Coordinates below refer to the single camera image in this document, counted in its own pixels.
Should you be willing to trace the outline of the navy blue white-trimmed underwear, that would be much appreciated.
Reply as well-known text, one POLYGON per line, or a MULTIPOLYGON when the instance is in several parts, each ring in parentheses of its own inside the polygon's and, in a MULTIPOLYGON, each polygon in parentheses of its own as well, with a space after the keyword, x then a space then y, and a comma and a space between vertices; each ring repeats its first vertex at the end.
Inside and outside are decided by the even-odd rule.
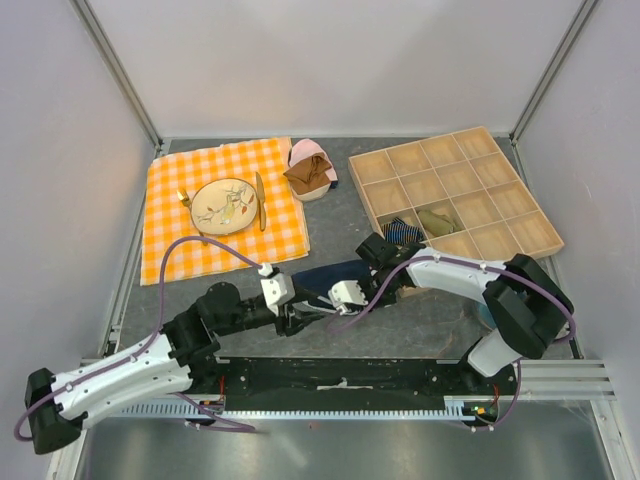
POLYGON ((342 281, 367 282, 370 277, 370 267, 363 260, 349 260, 298 272, 292 276, 296 296, 290 306, 301 316, 329 317, 336 313, 330 297, 335 284, 342 281))

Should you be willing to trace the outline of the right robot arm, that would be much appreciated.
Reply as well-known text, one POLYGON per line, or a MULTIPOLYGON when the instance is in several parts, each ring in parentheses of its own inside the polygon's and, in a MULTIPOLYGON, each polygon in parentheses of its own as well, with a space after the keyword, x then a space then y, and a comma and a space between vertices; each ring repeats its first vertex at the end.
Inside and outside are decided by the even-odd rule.
POLYGON ((495 326, 469 348, 457 371, 460 386, 469 393, 483 392, 507 365, 539 359, 550 345, 575 336, 573 304, 528 255, 480 261, 419 243, 398 248, 377 233, 356 253, 373 270, 361 283, 366 311, 394 302, 402 288, 446 291, 486 306, 495 326))

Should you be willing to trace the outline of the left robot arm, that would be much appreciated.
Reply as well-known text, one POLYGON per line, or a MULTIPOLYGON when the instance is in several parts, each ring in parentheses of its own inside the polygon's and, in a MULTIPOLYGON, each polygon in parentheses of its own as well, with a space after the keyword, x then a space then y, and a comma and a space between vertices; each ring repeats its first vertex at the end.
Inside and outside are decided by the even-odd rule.
POLYGON ((44 455, 138 401, 211 392, 220 378, 215 365, 220 337, 267 325, 279 335, 292 336, 331 310, 327 295, 290 282, 265 280, 261 293, 247 299, 235 285, 215 283, 187 310, 132 347, 66 373, 46 368, 31 373, 25 395, 30 433, 14 433, 44 455))

